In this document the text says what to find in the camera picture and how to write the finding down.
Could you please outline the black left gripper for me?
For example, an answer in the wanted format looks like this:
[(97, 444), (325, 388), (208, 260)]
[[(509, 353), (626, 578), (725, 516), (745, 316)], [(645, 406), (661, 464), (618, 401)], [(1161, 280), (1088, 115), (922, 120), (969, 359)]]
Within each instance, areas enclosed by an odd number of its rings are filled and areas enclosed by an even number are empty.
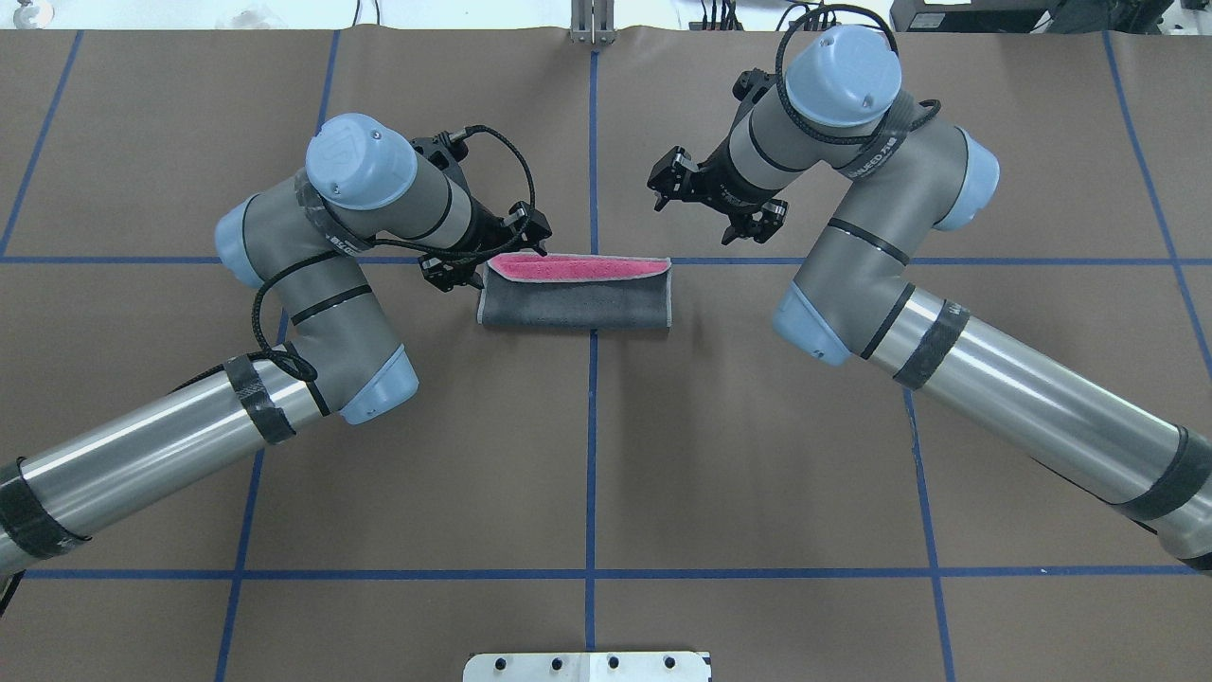
[(549, 220), (532, 204), (520, 200), (502, 219), (469, 195), (454, 194), (436, 230), (421, 237), (427, 246), (421, 275), (444, 293), (462, 286), (481, 291), (480, 264), (524, 250), (545, 258), (545, 239), (551, 236)]

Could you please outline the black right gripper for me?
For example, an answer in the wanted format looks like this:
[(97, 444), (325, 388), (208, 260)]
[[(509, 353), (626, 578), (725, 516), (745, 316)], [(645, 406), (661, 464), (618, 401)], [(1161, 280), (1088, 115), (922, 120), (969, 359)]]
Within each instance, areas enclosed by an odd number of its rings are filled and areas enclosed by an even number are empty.
[(701, 204), (727, 217), (722, 245), (737, 239), (766, 243), (785, 224), (788, 204), (774, 190), (758, 188), (741, 176), (724, 144), (704, 164), (694, 164), (684, 147), (671, 147), (648, 174), (654, 193), (653, 210), (659, 212), (671, 200)]

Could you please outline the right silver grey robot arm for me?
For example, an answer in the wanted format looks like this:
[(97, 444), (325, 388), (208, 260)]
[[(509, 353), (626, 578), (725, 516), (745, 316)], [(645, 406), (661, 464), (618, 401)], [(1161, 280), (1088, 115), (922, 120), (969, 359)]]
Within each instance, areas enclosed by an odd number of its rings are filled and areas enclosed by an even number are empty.
[(847, 188), (776, 303), (774, 331), (831, 366), (862, 359), (987, 426), (1208, 575), (1210, 439), (914, 280), (927, 237), (990, 204), (999, 160), (938, 99), (911, 94), (884, 18), (827, 27), (793, 52), (810, 22), (787, 27), (771, 68), (736, 78), (734, 116), (707, 159), (671, 147), (653, 165), (654, 210), (705, 206), (726, 217), (722, 243), (766, 242), (785, 224), (783, 191), (830, 168)]

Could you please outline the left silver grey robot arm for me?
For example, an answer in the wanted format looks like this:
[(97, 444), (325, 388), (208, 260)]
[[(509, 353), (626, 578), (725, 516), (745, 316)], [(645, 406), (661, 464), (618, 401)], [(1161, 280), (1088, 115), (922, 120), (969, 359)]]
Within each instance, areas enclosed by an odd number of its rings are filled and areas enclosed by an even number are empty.
[(407, 138), (361, 113), (324, 122), (305, 164), (215, 228), (221, 263), (255, 290), (257, 349), (152, 405), (2, 466), (2, 602), (32, 564), (190, 487), (332, 413), (360, 424), (419, 389), (402, 340), (358, 258), (421, 253), (441, 291), (481, 288), (479, 267), (551, 236), (536, 199), (498, 216), (473, 197), (461, 161), (485, 125)]

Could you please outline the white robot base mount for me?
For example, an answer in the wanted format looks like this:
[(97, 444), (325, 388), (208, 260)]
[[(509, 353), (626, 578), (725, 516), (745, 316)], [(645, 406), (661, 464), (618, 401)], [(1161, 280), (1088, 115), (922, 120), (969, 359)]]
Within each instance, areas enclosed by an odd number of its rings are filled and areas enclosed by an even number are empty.
[(708, 653), (607, 651), (485, 653), (469, 659), (463, 681), (713, 681)]

